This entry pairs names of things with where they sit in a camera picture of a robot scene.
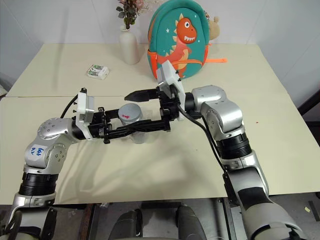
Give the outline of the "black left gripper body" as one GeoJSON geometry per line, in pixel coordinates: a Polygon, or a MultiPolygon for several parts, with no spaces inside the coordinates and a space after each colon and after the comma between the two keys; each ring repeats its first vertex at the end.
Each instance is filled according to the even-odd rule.
{"type": "Polygon", "coordinates": [[[92,122],[90,123],[91,136],[99,139],[103,139],[104,144],[109,144],[109,132],[113,129],[111,121],[106,115],[104,107],[99,107],[98,112],[93,114],[92,122]]]}

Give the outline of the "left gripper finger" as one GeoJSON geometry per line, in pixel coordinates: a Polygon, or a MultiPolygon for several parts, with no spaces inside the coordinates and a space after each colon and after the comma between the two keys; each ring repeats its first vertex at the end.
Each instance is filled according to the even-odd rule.
{"type": "Polygon", "coordinates": [[[104,144],[109,144],[112,139],[118,139],[118,138],[123,138],[128,135],[131,135],[138,130],[136,129],[115,129],[115,130],[109,130],[108,128],[104,129],[104,134],[103,134],[103,143],[104,144]]]}
{"type": "Polygon", "coordinates": [[[105,116],[108,120],[119,119],[119,109],[107,110],[105,116]]]}

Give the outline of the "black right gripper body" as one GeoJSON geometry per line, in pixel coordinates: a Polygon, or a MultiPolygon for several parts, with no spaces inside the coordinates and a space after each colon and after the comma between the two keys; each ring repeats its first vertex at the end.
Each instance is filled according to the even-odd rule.
{"type": "Polygon", "coordinates": [[[180,105],[181,101],[178,90],[175,86],[170,86],[169,96],[167,96],[163,90],[160,90],[159,86],[156,87],[156,90],[160,104],[160,116],[161,120],[164,122],[164,130],[170,132],[170,122],[179,117],[178,105],[180,105]]]}

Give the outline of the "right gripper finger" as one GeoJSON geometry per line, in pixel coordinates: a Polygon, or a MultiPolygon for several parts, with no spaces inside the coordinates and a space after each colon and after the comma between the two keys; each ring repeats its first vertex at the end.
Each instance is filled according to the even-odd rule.
{"type": "Polygon", "coordinates": [[[124,97],[125,101],[131,102],[148,102],[149,100],[158,99],[158,88],[136,90],[124,97]]]}
{"type": "Polygon", "coordinates": [[[156,131],[165,131],[166,123],[162,120],[139,120],[135,121],[131,124],[118,127],[117,131],[125,131],[125,132],[156,132],[156,131]]]}

